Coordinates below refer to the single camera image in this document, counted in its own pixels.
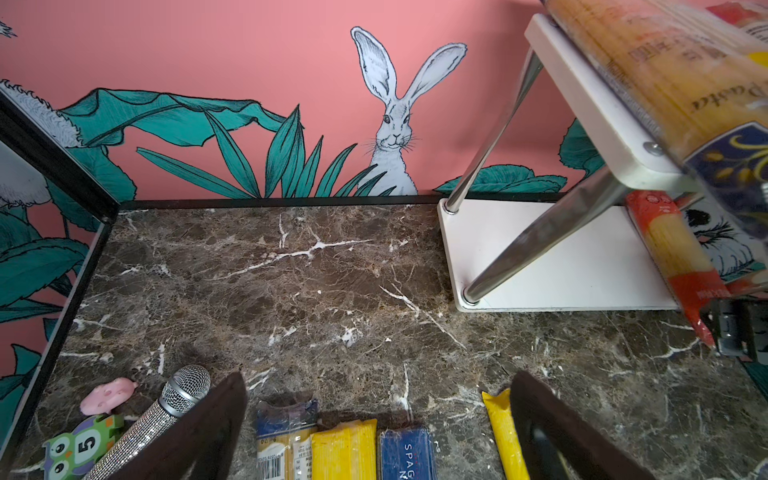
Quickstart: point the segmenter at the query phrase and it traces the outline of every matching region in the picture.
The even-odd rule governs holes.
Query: pink toy
[[[84,415],[112,413],[112,409],[128,400],[138,386],[138,383],[123,377],[99,385],[80,402],[80,411]]]

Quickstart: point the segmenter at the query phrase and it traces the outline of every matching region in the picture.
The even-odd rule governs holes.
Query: marble countertop
[[[435,205],[123,213],[15,465],[96,385],[139,382],[117,410],[135,418],[189,363],[246,380],[235,479],[253,477],[256,402],[310,396],[327,427],[427,425],[442,479],[504,478],[480,392],[520,369],[658,478],[768,463],[768,403],[679,313],[466,314],[450,290]]]

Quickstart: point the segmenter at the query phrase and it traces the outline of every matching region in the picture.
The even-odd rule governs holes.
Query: blue label with yellow floral design
[[[768,129],[734,128],[688,157],[689,167],[753,237],[768,237]]]

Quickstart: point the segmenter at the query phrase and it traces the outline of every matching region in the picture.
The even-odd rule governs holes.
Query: microphone
[[[139,451],[189,412],[210,389],[210,374],[199,365],[178,369],[152,406],[101,457],[82,480],[103,480],[128,463]]]

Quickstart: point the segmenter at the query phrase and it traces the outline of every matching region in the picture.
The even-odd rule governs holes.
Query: owl toy
[[[45,480],[75,480],[88,473],[120,438],[122,415],[88,417],[72,433],[43,444]]]

